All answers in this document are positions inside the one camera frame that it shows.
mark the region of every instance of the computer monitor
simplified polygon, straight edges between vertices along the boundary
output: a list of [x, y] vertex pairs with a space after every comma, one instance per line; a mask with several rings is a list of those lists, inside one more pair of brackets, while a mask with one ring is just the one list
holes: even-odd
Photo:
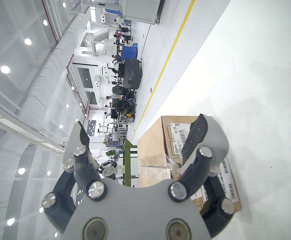
[[111, 110], [111, 118], [112, 119], [117, 119], [118, 118], [118, 113], [116, 112], [116, 109]]

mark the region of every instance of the silver bolt head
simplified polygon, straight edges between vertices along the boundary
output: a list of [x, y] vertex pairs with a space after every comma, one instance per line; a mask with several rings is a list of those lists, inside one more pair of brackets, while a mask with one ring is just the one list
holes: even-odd
[[173, 182], [170, 187], [171, 194], [178, 200], [184, 200], [187, 196], [187, 191], [184, 185], [180, 182]]
[[85, 152], [86, 152], [86, 147], [85, 147], [85, 146], [80, 146], [80, 147], [77, 147], [77, 148], [75, 149], [74, 155], [75, 155], [76, 157], [78, 157], [78, 156], [83, 155]]
[[63, 160], [63, 167], [66, 172], [71, 172], [70, 170], [74, 168], [74, 164], [75, 160], [73, 158]]
[[208, 148], [208, 147], [200, 147], [199, 148], [199, 153], [207, 158], [211, 158], [212, 157], [212, 151]]
[[89, 187], [88, 195], [90, 198], [96, 199], [102, 196], [104, 190], [105, 190], [104, 183], [101, 181], [96, 181], [92, 183], [91, 186]]
[[56, 203], [56, 195], [54, 193], [48, 193], [42, 200], [41, 205], [43, 208], [50, 208]]
[[216, 165], [210, 165], [210, 172], [211, 173], [214, 173], [214, 174], [218, 174], [218, 172], [219, 172], [219, 167], [218, 166], [216, 166]]
[[228, 198], [225, 198], [222, 200], [221, 209], [229, 215], [232, 215], [235, 213], [235, 206], [233, 202], [229, 200]]

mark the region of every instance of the barcode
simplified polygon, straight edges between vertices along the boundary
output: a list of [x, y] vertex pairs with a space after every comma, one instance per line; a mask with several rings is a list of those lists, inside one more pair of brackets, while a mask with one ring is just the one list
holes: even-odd
[[221, 178], [222, 186], [225, 187], [224, 181], [223, 181], [223, 178], [222, 178], [222, 174], [221, 174], [221, 171], [220, 170], [219, 170], [219, 175], [220, 175], [220, 178]]
[[226, 196], [226, 187], [225, 187], [224, 180], [222, 178], [222, 174], [221, 174], [220, 170], [219, 170], [219, 176], [220, 176], [220, 179], [221, 179], [221, 183], [222, 183], [222, 188], [223, 188], [224, 194]]
[[208, 201], [208, 195], [207, 195], [207, 192], [206, 192], [206, 189], [203, 185], [203, 190], [204, 190], [204, 195], [205, 195], [205, 199], [206, 199], [206, 202]]
[[186, 135], [184, 133], [184, 130], [179, 130], [179, 134], [180, 134], [180, 137], [181, 137], [181, 140], [182, 140], [182, 143], [183, 145], [185, 144], [187, 138], [186, 138]]
[[235, 199], [235, 192], [233, 190], [233, 185], [230, 183], [228, 186], [229, 186], [229, 190], [231, 193], [231, 198], [234, 200]]
[[223, 168], [224, 168], [224, 172], [228, 173], [228, 169], [227, 169], [227, 166], [226, 166], [226, 163], [225, 163], [224, 159], [222, 160], [222, 165], [223, 165]]

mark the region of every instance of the potted plant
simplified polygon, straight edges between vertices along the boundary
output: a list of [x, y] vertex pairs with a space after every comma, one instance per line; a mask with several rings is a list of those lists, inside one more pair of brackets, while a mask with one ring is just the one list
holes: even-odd
[[115, 150], [109, 150], [108, 152], [105, 153], [106, 156], [108, 157], [113, 157], [115, 154], [116, 154], [116, 151]]

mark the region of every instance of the green metal frame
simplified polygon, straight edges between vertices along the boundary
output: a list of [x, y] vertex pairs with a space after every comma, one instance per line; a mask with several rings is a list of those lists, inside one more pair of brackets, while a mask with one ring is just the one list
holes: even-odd
[[123, 165], [125, 166], [125, 174], [123, 174], [124, 185], [131, 187], [131, 170], [130, 170], [130, 149], [137, 148], [137, 145], [132, 145], [127, 139], [123, 145]]

